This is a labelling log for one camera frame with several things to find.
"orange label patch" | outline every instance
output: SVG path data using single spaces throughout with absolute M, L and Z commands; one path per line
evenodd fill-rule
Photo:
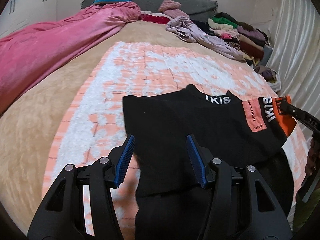
M 283 100 L 291 104 L 291 97 L 285 96 L 281 98 L 274 98 L 274 100 L 272 100 L 272 105 L 273 105 L 276 120 L 278 121 L 285 135 L 288 137 L 293 132 L 293 129 L 296 126 L 297 122 L 291 115 L 285 114 L 280 109 L 280 104 Z
M 247 124 L 253 132 L 259 132 L 267 128 L 261 114 L 259 100 L 257 98 L 243 101 L 242 106 L 247 119 Z

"red cloth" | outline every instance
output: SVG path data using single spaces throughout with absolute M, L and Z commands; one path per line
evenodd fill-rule
M 259 58 L 260 60 L 262 60 L 264 56 L 263 51 L 258 50 L 254 46 L 244 41 L 240 41 L 240 50 L 242 50 L 245 54 L 249 55 L 250 57 Z
M 167 24 L 170 19 L 165 16 L 154 16 L 149 14 L 141 14 L 140 19 L 145 22 Z
M 33 24 L 0 39 L 0 114 L 56 69 L 140 15 L 131 1 L 92 5 L 64 20 Z

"lavender clothing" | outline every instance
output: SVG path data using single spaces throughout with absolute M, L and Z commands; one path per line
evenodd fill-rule
M 177 34 L 183 41 L 190 43 L 198 42 L 227 58 L 245 62 L 241 52 L 230 47 L 222 39 L 216 36 L 207 35 L 189 18 L 184 16 L 176 17 L 167 23 L 166 30 Z
M 237 30 L 239 33 L 245 34 L 246 36 L 256 38 L 260 41 L 266 41 L 266 38 L 263 36 L 263 34 L 259 31 L 257 31 L 256 29 L 254 29 L 254 31 L 250 32 L 250 31 L 245 30 L 242 26 L 238 25 Z

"person's arm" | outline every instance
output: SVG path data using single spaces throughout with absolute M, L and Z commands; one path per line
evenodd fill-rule
M 309 176 L 312 175 L 312 173 L 316 170 L 315 160 L 316 158 L 320 158 L 319 154 L 320 144 L 312 139 L 310 142 L 307 164 L 305 167 L 305 173 Z M 294 232 L 297 232 L 303 226 L 320 201 L 320 182 L 317 184 L 307 203 L 303 203 L 298 194 L 296 195 L 296 201 L 296 210 L 293 218 Z

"metal screw head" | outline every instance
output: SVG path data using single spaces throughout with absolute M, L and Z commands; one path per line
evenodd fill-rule
M 73 165 L 72 164 L 68 164 L 66 167 L 65 167 L 66 171 L 71 171 L 73 169 Z
M 102 163 L 102 164 L 106 164 L 107 162 L 109 161 L 109 158 L 107 157 L 102 157 L 99 162 Z
M 214 159 L 212 160 L 212 162 L 213 162 L 214 164 L 217 164 L 217 165 L 219 165 L 219 164 L 222 163 L 222 161 L 221 161 L 219 158 L 214 158 Z
M 250 171 L 250 172 L 255 172 L 255 171 L 256 171 L 255 166 L 252 166 L 252 165 L 249 165 L 249 166 L 247 167 L 247 169 L 248 169 L 248 171 Z

